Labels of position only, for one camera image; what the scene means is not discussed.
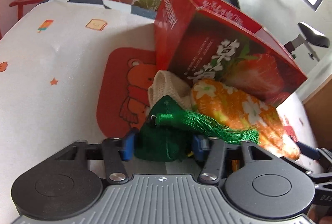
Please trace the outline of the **person's right hand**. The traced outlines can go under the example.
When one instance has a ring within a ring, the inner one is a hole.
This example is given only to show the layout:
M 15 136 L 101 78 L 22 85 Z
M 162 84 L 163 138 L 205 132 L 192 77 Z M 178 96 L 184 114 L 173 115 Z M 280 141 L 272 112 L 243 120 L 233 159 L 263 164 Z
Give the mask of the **person's right hand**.
M 308 217 L 314 221 L 314 223 L 318 224 L 332 224 L 332 216 L 323 215 L 322 208 L 320 207 L 312 207 L 308 212 Z

